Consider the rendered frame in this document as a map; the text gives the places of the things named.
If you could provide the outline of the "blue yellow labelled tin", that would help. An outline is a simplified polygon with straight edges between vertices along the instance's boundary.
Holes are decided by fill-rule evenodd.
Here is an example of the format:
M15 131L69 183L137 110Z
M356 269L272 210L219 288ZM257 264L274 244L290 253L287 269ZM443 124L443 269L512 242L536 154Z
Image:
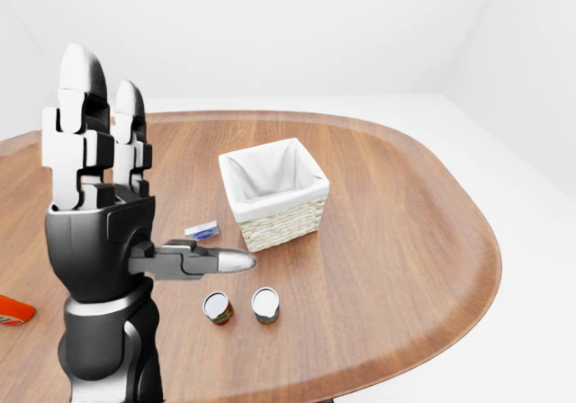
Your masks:
M259 322L273 323L279 315L279 296L274 289L262 287L254 293L251 306Z

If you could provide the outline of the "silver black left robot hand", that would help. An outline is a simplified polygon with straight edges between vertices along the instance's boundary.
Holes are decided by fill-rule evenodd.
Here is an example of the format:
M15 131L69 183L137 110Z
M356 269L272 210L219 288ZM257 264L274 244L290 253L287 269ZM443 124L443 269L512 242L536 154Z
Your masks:
M197 280L254 267L254 256L235 249L205 248L191 239L152 242L156 200L144 177L152 147L137 86L121 83L112 112L97 56L72 43L57 94L58 105L42 113L41 162L52 173L45 229L50 264L74 300L117 300L144 273Z

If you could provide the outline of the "small blue white box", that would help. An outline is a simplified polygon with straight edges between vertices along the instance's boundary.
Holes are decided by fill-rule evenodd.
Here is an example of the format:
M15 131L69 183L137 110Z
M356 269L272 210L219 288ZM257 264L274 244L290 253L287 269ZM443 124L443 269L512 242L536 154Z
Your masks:
M220 228L216 220L203 223L184 230L184 235L195 241L200 241L208 237L215 237L220 234Z

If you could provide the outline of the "red green labelled tin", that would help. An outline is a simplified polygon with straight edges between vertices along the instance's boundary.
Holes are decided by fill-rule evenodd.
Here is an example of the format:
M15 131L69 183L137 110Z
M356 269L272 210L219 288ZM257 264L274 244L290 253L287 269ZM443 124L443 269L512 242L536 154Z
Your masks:
M202 311L217 326L226 324L234 312L228 296L222 291L209 294L203 302Z

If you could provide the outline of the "wicker basket with white lining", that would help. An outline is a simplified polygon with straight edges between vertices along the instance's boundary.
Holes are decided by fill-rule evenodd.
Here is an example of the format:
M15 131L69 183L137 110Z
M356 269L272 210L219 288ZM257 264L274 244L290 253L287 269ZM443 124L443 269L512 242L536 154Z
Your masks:
M219 165L249 252L319 229L329 180L297 138L221 154Z

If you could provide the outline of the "orange red bottle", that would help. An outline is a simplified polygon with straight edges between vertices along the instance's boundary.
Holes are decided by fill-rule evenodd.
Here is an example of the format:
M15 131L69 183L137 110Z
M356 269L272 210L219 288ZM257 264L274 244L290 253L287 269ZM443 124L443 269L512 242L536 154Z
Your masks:
M0 325L18 326L29 321L35 314L33 306L0 295Z

